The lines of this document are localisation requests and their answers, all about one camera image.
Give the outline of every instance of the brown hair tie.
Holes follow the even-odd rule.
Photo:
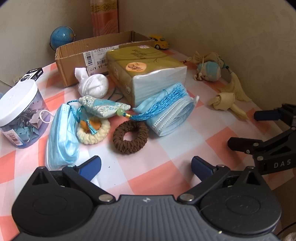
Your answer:
[[[138,131],[137,137],[132,141],[123,140],[124,135],[130,131]],[[125,154],[135,153],[142,149],[147,142],[147,138],[148,128],[143,121],[125,121],[113,133],[115,148]]]

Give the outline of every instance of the white tissue paper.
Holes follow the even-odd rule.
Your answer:
[[[75,68],[75,77],[79,82],[78,92],[81,96],[91,95],[99,99],[107,94],[109,83],[105,75],[89,76],[86,68]]]

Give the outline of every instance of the orange sticker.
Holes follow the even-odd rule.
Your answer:
[[[127,71],[143,72],[147,68],[147,65],[142,62],[132,62],[126,65]]]

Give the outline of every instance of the white lid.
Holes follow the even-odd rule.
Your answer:
[[[0,99],[0,126],[7,125],[22,113],[38,91],[35,80],[28,79],[12,87]]]

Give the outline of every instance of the jar of binder clips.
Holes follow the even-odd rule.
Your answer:
[[[48,110],[32,79],[17,83],[0,99],[0,130],[17,148],[35,143],[45,132],[48,123],[40,120],[39,113]],[[48,112],[41,117],[50,121]]]

